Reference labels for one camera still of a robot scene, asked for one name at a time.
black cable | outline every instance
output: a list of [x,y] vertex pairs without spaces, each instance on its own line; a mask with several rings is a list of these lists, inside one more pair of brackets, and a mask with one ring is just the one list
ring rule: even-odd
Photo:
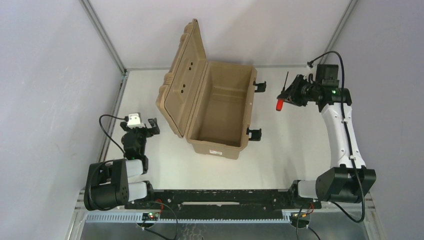
[[299,219],[301,218],[302,209],[306,204],[312,204],[312,203],[308,202],[308,203],[305,203],[302,206],[300,206],[299,213],[297,214],[297,221],[296,221],[296,237],[297,237],[297,240],[300,240],[299,231],[298,231],[298,229],[299,229]]
[[282,91],[286,90],[287,78],[289,77],[289,71],[287,71],[287,75],[285,76],[284,86],[282,87]]
[[165,240],[176,240],[177,239],[177,236],[178,236],[178,218],[177,218],[177,215],[175,214],[174,210],[172,210],[172,208],[170,206],[168,206],[168,205],[166,205],[165,203],[162,203],[162,202],[158,202],[158,201],[147,201],[146,203],[160,204],[160,205],[163,205],[163,206],[169,208],[169,210],[171,210],[171,212],[173,213],[173,215],[175,217],[175,236],[173,238],[167,238],[166,236],[164,236],[164,235],[162,235],[160,233],[157,233],[157,232],[155,232],[153,230],[150,230],[149,228],[146,228],[146,227],[143,228],[143,230],[146,230],[147,232],[152,233],[154,235],[157,235],[157,236],[159,236],[159,237],[161,237],[161,238],[163,238]]
[[91,176],[90,176],[90,179],[88,180],[88,183],[87,183],[87,186],[88,186],[88,189],[87,189],[88,204],[89,204],[89,205],[93,205],[93,206],[94,206],[93,208],[97,208],[97,209],[98,209],[98,210],[100,210],[100,211],[108,211],[108,210],[113,209],[113,207],[102,208],[102,207],[98,206],[98,205],[97,205],[97,204],[93,201],[93,198],[92,198],[92,184],[93,184],[93,178],[94,178],[94,175],[96,174],[96,172],[97,172],[97,171],[99,171],[101,167],[103,167],[103,166],[105,166],[107,163],[110,163],[110,162],[113,162],[113,161],[114,161],[114,160],[108,160],[108,161],[104,161],[104,162],[102,162],[101,164],[99,164],[99,165],[98,165],[98,166],[94,169],[94,171],[92,172],[92,174],[91,174]]
[[117,116],[113,116],[113,115],[109,115],[109,114],[103,114],[103,115],[101,115],[99,118],[98,118],[98,124],[100,124],[100,128],[101,128],[101,130],[103,131],[103,133],[104,134],[106,134],[106,136],[114,143],[114,144],[116,144],[117,146],[118,146],[118,148],[121,150],[121,152],[123,153],[123,155],[124,155],[124,157],[125,157],[125,151],[122,149],[122,147],[121,146],[119,146],[119,144],[115,141],[115,140],[113,140],[112,139],[112,137],[106,132],[106,130],[103,128],[103,125],[102,125],[102,118],[103,117],[111,117],[111,118],[114,118],[114,119],[119,119],[119,120],[124,120],[125,121],[125,118],[120,118],[120,117],[117,117]]
[[349,146],[349,159],[352,162],[352,166],[353,166],[353,172],[356,175],[356,180],[358,182],[359,185],[359,189],[360,189],[360,194],[361,194],[361,198],[362,198],[362,214],[360,219],[356,220],[354,219],[351,215],[349,215],[349,213],[347,213],[339,204],[335,203],[332,201],[333,204],[335,204],[350,220],[354,221],[355,223],[361,223],[364,219],[365,219],[365,196],[364,196],[364,190],[362,189],[362,184],[361,184],[361,180],[359,178],[359,173],[355,164],[355,159],[351,156],[353,156],[353,149],[352,149],[352,142],[351,142],[351,135],[349,134],[349,129],[348,129],[348,124],[345,122],[345,106],[343,105],[343,93],[344,93],[344,89],[345,89],[345,66],[343,65],[343,59],[342,56],[340,56],[340,53],[336,52],[336,51],[328,51],[324,54],[322,54],[319,57],[316,57],[314,60],[309,61],[307,63],[307,65],[309,67],[312,67],[312,64],[317,60],[322,58],[323,56],[327,55],[327,54],[336,54],[338,57],[338,60],[340,61],[340,68],[341,68],[341,93],[340,93],[340,108],[341,108],[341,116],[343,117],[343,125],[344,125],[344,130],[346,132],[346,137],[347,137],[347,143]]
[[318,240],[321,240],[320,236],[318,236],[318,233],[316,231],[314,231],[312,228],[310,228],[309,226],[307,227],[309,230],[311,230],[313,232],[313,234],[315,234],[315,236],[318,238]]

red wire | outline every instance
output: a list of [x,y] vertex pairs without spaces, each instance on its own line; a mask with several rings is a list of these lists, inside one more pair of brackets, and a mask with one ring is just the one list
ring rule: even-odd
[[307,210],[308,211],[308,214],[311,214],[311,213],[313,213],[314,212],[314,204],[311,202],[310,203],[310,206],[309,206],[309,209]]
[[158,203],[161,203],[161,205],[160,205],[160,212],[159,212],[159,214],[161,214],[162,213],[162,211],[164,210],[164,208],[165,208],[165,206],[163,206],[162,204],[163,204],[163,202],[162,202],[162,200],[161,199],[156,199],[156,202],[158,202]]

wire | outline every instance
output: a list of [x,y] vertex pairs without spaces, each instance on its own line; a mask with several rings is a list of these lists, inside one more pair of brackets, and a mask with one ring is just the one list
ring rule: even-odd
[[349,215],[348,212],[346,212],[339,204],[335,203],[332,201],[333,204],[335,204],[350,220],[354,221],[355,223],[361,223],[362,221],[364,221],[365,219],[365,197],[364,197],[364,190],[362,189],[362,184],[361,184],[361,180],[359,178],[359,173],[357,170],[357,166],[355,164],[355,159],[353,158],[353,150],[352,150],[352,142],[351,142],[351,135],[349,134],[349,129],[348,129],[348,124],[346,123],[345,119],[345,106],[343,105],[343,93],[344,93],[344,89],[345,89],[345,66],[343,65],[343,59],[342,56],[340,55],[340,53],[338,53],[337,51],[328,51],[318,57],[316,57],[314,60],[309,61],[307,63],[307,65],[309,67],[312,66],[312,64],[317,60],[322,58],[323,56],[327,55],[327,54],[336,54],[338,57],[338,60],[340,61],[340,68],[341,68],[341,93],[340,93],[340,108],[341,108],[341,116],[343,117],[343,125],[344,125],[344,130],[346,132],[346,137],[347,137],[347,143],[349,146],[349,158],[350,161],[352,162],[352,166],[353,166],[353,172],[356,175],[356,180],[358,182],[359,185],[359,189],[360,189],[360,195],[361,195],[361,200],[362,200],[362,214],[360,219],[354,219],[351,215]]
[[309,215],[309,214],[311,214],[311,213],[313,213],[314,212],[314,204],[311,202],[310,203],[310,206],[309,206],[309,209],[307,210],[307,214]]
[[98,124],[100,124],[100,128],[101,128],[101,130],[103,131],[103,133],[104,134],[106,134],[106,136],[114,143],[114,144],[116,144],[117,146],[118,146],[118,148],[121,150],[121,152],[123,153],[123,155],[124,155],[124,157],[125,157],[125,151],[122,149],[122,147],[115,141],[115,140],[113,140],[112,139],[112,137],[106,132],[106,130],[105,130],[105,128],[103,128],[103,125],[102,125],[102,118],[103,117],[111,117],[111,118],[114,118],[114,119],[119,119],[119,120],[124,120],[125,121],[125,118],[120,118],[120,117],[117,117],[117,116],[113,116],[113,115],[109,115],[109,114],[103,114],[103,115],[101,115],[99,118],[98,118]]
[[175,214],[174,210],[172,210],[172,208],[170,206],[168,206],[168,205],[166,205],[165,203],[162,203],[162,202],[158,202],[158,201],[147,201],[146,203],[160,204],[162,206],[167,207],[169,210],[171,210],[173,216],[175,217],[175,236],[173,238],[167,238],[166,236],[164,236],[164,235],[162,235],[160,233],[157,233],[157,232],[155,232],[153,230],[150,230],[149,228],[143,227],[143,224],[146,222],[146,220],[144,220],[143,223],[141,224],[141,227],[143,228],[143,230],[146,230],[147,232],[152,233],[152,234],[154,234],[156,236],[159,236],[159,237],[161,237],[161,238],[163,238],[165,240],[176,240],[177,239],[177,236],[178,236],[178,218],[177,218],[177,215]]
[[[160,198],[156,199],[156,202],[163,203]],[[163,205],[160,205],[160,212],[159,212],[159,214],[161,214],[163,211],[164,211],[164,206]]]
[[296,237],[297,237],[297,240],[300,240],[300,238],[299,238],[299,231],[298,231],[299,230],[299,219],[301,218],[301,213],[302,213],[302,209],[303,209],[304,205],[305,204],[303,204],[302,206],[300,206],[299,213],[297,214],[297,220],[296,220]]
[[97,172],[97,171],[99,171],[101,167],[103,167],[103,166],[105,166],[107,163],[110,163],[110,162],[113,162],[113,161],[114,161],[114,160],[108,160],[108,161],[104,161],[104,162],[102,162],[101,164],[99,164],[99,165],[98,165],[98,166],[94,169],[94,171],[92,172],[92,174],[91,174],[91,176],[90,176],[90,179],[88,180],[88,183],[87,183],[87,186],[88,186],[88,189],[87,189],[88,204],[89,204],[89,205],[93,205],[95,208],[97,208],[97,209],[98,209],[98,210],[100,210],[100,211],[108,211],[108,210],[113,209],[113,207],[103,208],[103,207],[98,206],[98,205],[97,205],[97,204],[93,201],[93,198],[92,198],[92,185],[93,185],[93,178],[94,178],[94,175],[96,174],[96,172]]
[[315,234],[315,236],[318,238],[318,240],[321,240],[320,236],[318,236],[318,233],[316,231],[314,231],[312,228],[310,228],[309,226],[307,227],[307,229],[311,230],[313,232],[313,234]]

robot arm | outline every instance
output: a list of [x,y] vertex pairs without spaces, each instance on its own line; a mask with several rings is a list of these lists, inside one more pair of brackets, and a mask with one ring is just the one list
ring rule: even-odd
[[128,178],[147,173],[149,159],[145,155],[147,138],[160,134],[156,118],[149,119],[151,128],[142,122],[140,113],[131,113],[120,123],[126,132],[121,139],[123,159],[93,163],[88,169],[84,205],[89,211],[110,210],[153,194],[149,181],[128,183]]
[[306,106],[308,102],[315,102],[328,132],[331,168],[316,180],[296,180],[292,188],[297,188],[297,195],[320,201],[360,203],[362,201],[360,185],[363,193],[367,193],[376,181],[376,172],[366,168],[359,152],[352,125],[351,95],[348,89],[339,88],[337,75],[338,66],[326,64],[317,66],[315,81],[310,78],[307,81],[303,75],[297,75],[287,90],[284,86],[277,97],[276,109],[280,111],[283,102],[299,107]]

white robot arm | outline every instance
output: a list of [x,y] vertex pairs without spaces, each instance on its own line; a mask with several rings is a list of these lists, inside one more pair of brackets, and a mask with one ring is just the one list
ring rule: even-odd
[[319,64],[313,77],[297,75],[277,97],[276,110],[283,102],[306,106],[315,102],[324,119],[331,150],[331,168],[316,180],[295,180],[297,196],[320,201],[360,203],[376,181],[376,172],[367,169],[358,149],[352,125],[352,100],[348,89],[339,88],[338,66]]

